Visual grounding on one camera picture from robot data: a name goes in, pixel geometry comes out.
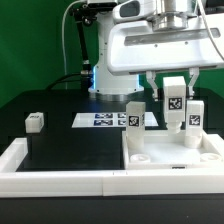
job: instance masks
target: cable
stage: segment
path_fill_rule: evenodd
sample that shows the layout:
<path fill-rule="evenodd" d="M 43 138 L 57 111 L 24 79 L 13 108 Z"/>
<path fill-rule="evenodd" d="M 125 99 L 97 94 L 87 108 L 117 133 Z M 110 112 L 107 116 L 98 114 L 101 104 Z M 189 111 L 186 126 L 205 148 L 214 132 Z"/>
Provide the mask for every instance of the cable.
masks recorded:
<path fill-rule="evenodd" d="M 219 56 L 224 61 L 224 56 L 222 55 L 221 51 L 219 50 L 218 46 L 216 45 L 215 40 L 214 40 L 214 38 L 212 36 L 212 32 L 210 30 L 210 27 L 208 26 L 206 15 L 205 15 L 205 10 L 204 10 L 203 4 L 202 4 L 202 0 L 197 0 L 197 2 L 198 2 L 198 5 L 199 5 L 199 9 L 200 9 L 200 12 L 201 12 L 201 16 L 202 16 L 203 22 L 204 22 L 206 30 L 208 32 L 208 36 L 209 36 L 209 38 L 210 38 L 210 40 L 211 40 L 215 50 L 217 51 Z"/>
<path fill-rule="evenodd" d="M 56 81 L 54 81 L 49 86 L 47 86 L 46 90 L 51 90 L 58 83 L 68 83 L 68 82 L 73 82 L 73 81 L 79 81 L 79 80 L 65 80 L 65 79 L 68 79 L 68 78 L 74 77 L 74 76 L 80 76 L 80 74 L 75 73 L 75 74 L 64 75 L 64 76 L 60 77 L 59 79 L 57 79 Z"/>
<path fill-rule="evenodd" d="M 66 52 L 65 52 L 65 19 L 66 19 L 66 16 L 68 14 L 68 11 L 69 9 L 75 5 L 75 4 L 78 4 L 78 3 L 84 3 L 84 2 L 87 2 L 86 0 L 79 0 L 79 1 L 75 1 L 75 2 L 72 2 L 68 7 L 67 9 L 65 10 L 64 12 L 64 15 L 63 15 L 63 19 L 62 19 L 62 27 L 61 27 L 61 35 L 62 35 L 62 51 L 63 51 L 63 59 L 64 59 L 64 73 L 65 75 L 67 75 L 67 58 L 66 58 Z"/>

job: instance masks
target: black table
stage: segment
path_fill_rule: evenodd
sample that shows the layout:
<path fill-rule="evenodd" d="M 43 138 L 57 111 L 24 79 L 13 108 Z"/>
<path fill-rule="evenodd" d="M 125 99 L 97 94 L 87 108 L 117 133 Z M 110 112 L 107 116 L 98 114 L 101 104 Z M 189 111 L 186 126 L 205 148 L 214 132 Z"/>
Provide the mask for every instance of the black table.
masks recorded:
<path fill-rule="evenodd" d="M 195 99 L 205 102 L 204 129 L 224 137 L 224 99 L 208 89 L 195 91 Z M 146 102 L 159 123 L 147 129 L 165 129 L 163 103 L 151 95 L 147 89 L 135 100 Z M 0 109 L 0 153 L 14 138 L 26 136 L 29 113 L 44 112 L 46 125 L 32 136 L 32 150 L 17 172 L 122 170 L 123 128 L 71 125 L 76 113 L 123 112 L 126 103 L 91 100 L 79 90 L 24 92 Z M 0 199 L 0 219 L 4 224 L 223 223 L 224 194 Z"/>

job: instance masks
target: white tray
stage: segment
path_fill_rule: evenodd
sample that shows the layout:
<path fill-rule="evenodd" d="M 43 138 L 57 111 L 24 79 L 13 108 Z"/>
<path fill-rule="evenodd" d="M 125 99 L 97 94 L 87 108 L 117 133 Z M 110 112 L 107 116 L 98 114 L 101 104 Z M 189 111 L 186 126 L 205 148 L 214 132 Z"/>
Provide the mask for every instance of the white tray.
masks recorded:
<path fill-rule="evenodd" d="M 224 141 L 219 135 L 203 132 L 200 149 L 185 147 L 185 131 L 145 131 L 144 148 L 129 149 L 126 132 L 122 133 L 124 164 L 126 169 L 180 169 L 224 166 Z"/>

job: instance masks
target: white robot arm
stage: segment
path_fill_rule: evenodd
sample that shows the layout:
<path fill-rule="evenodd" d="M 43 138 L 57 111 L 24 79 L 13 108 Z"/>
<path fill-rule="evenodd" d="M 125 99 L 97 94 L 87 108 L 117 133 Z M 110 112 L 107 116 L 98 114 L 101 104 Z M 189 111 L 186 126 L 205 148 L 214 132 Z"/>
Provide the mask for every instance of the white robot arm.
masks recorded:
<path fill-rule="evenodd" d="M 142 8 L 146 6 L 146 1 L 144 4 L 139 0 L 127 3 L 136 1 Z M 154 0 L 150 4 L 152 10 L 147 10 L 148 14 L 141 18 L 133 16 L 135 21 L 132 22 L 128 22 L 131 18 L 120 20 L 118 14 L 122 15 L 122 5 L 114 8 L 115 22 L 122 23 L 110 32 L 108 69 L 113 75 L 146 73 L 155 99 L 158 96 L 154 82 L 157 73 L 189 70 L 192 80 L 188 87 L 193 96 L 192 88 L 199 70 L 223 68 L 223 58 L 209 39 L 203 18 L 196 15 L 195 1 Z M 224 24 L 221 21 L 224 21 L 224 14 L 207 16 L 212 36 L 223 54 Z"/>

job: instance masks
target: printed marker sheet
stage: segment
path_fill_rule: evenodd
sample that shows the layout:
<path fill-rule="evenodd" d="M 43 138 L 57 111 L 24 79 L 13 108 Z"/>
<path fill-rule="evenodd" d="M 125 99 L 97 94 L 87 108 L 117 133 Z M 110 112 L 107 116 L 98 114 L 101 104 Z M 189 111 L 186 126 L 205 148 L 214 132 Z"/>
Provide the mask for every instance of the printed marker sheet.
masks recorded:
<path fill-rule="evenodd" d="M 126 113 L 77 113 L 72 128 L 125 127 Z M 152 112 L 145 113 L 145 126 L 156 127 L 158 123 Z"/>

